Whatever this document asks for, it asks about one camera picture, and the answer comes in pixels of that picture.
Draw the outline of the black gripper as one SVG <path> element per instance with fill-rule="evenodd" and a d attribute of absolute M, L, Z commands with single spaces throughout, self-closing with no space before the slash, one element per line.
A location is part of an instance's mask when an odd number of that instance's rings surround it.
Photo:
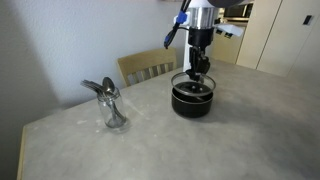
<path fill-rule="evenodd" d="M 210 68 L 209 58 L 205 55 L 205 49 L 213 40 L 213 28 L 210 29 L 189 29 L 188 44 L 189 62 L 191 68 L 186 71 L 191 79 L 198 83 L 204 83 L 204 77 Z"/>

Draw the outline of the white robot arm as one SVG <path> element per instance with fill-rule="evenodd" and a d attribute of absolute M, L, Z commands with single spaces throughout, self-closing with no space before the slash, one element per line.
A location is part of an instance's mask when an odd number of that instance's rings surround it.
<path fill-rule="evenodd" d="M 221 23 L 215 17 L 218 8 L 227 8 L 242 3 L 244 0 L 183 0 L 178 15 L 174 18 L 172 30 L 164 39 L 164 47 L 168 48 L 179 29 L 188 32 L 188 60 L 190 68 L 185 71 L 190 79 L 199 81 L 209 68 L 206 47 L 213 41 L 214 31 L 227 35 L 240 36 L 244 30 L 238 26 Z"/>

